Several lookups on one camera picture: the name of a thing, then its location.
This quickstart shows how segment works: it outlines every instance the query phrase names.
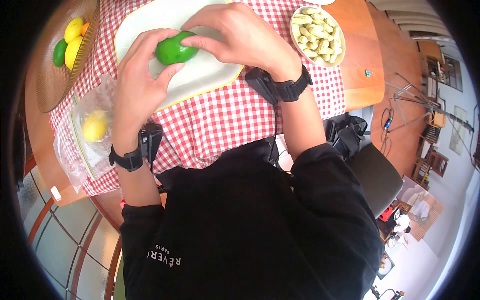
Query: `green lime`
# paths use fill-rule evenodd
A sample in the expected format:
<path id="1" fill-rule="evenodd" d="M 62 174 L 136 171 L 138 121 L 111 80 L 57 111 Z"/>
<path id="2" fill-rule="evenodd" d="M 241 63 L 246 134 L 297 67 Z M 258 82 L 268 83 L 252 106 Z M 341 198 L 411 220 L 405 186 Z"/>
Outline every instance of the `green lime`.
<path id="1" fill-rule="evenodd" d="M 62 39 L 60 42 L 57 43 L 55 49 L 53 50 L 53 63 L 59 68 L 65 62 L 65 51 L 67 50 L 67 46 L 67 42 Z"/>
<path id="2" fill-rule="evenodd" d="M 158 43 L 155 50 L 158 61 L 162 65 L 168 66 L 191 60 L 197 54 L 198 48 L 180 45 L 180 42 L 189 36 L 196 36 L 196 34 L 190 31 L 182 31 L 178 35 Z"/>

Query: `black sweatshirt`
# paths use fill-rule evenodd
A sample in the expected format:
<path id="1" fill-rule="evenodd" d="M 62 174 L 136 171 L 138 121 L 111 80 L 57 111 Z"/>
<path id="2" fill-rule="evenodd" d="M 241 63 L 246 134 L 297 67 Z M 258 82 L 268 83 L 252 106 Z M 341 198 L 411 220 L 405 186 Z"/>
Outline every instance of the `black sweatshirt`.
<path id="1" fill-rule="evenodd" d="M 361 186 L 327 144 L 296 183 L 255 159 L 189 169 L 165 209 L 125 205 L 127 299 L 363 299 L 384 246 Z"/>

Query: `red object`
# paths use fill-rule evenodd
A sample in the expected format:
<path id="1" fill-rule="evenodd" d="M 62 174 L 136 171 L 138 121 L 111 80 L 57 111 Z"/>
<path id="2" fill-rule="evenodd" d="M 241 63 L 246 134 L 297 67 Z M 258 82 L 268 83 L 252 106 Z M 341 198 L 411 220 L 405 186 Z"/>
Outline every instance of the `red object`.
<path id="1" fill-rule="evenodd" d="M 390 218 L 390 216 L 393 214 L 393 208 L 389 206 L 385 211 L 378 217 L 380 220 L 386 222 Z"/>
<path id="2" fill-rule="evenodd" d="M 82 98 L 100 84 L 101 75 L 117 77 L 117 59 L 114 34 L 122 21 L 150 0 L 107 0 L 101 5 L 96 43 L 92 47 L 82 73 L 65 99 L 50 112 L 50 125 L 57 135 L 61 150 L 72 166 L 84 164 L 79 150 L 74 146 L 72 132 L 57 132 L 61 119 L 73 106 L 73 92 Z M 254 1 L 235 0 L 252 8 L 261 18 L 294 47 L 290 37 L 290 14 L 304 6 L 301 0 Z M 312 91 L 322 119 L 345 113 L 345 94 L 340 67 L 321 68 L 302 59 L 313 81 Z M 153 173 L 181 166 L 206 168 L 232 148 L 251 143 L 275 133 L 275 114 L 272 105 L 250 88 L 245 67 L 237 80 L 224 87 L 195 96 L 155 113 L 148 121 L 162 124 L 164 137 L 153 163 Z M 283 132 L 281 117 L 278 134 Z M 97 180 L 88 177 L 82 185 L 89 196 L 107 193 L 120 188 L 115 169 Z"/>

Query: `black chair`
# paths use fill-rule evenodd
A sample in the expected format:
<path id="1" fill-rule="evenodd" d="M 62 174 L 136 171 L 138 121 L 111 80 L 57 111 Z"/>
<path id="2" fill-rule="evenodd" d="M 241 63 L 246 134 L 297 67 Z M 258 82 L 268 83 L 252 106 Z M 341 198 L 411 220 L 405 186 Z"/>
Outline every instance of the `black chair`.
<path id="1" fill-rule="evenodd" d="M 400 174 L 373 144 L 364 146 L 345 162 L 360 181 L 373 215 L 378 218 L 402 189 Z"/>

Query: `person's left hand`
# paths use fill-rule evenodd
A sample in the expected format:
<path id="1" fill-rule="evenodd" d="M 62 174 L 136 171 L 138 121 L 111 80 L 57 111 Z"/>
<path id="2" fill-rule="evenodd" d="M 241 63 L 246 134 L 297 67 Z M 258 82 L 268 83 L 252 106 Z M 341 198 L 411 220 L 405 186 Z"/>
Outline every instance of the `person's left hand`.
<path id="1" fill-rule="evenodd" d="M 141 33 L 118 67 L 117 97 L 114 104 L 112 140 L 115 152 L 122 156 L 138 146 L 138 131 L 167 98 L 172 77 L 184 64 L 166 67 L 153 79 L 148 64 L 154 59 L 159 42 L 179 33 L 175 29 L 155 29 Z"/>

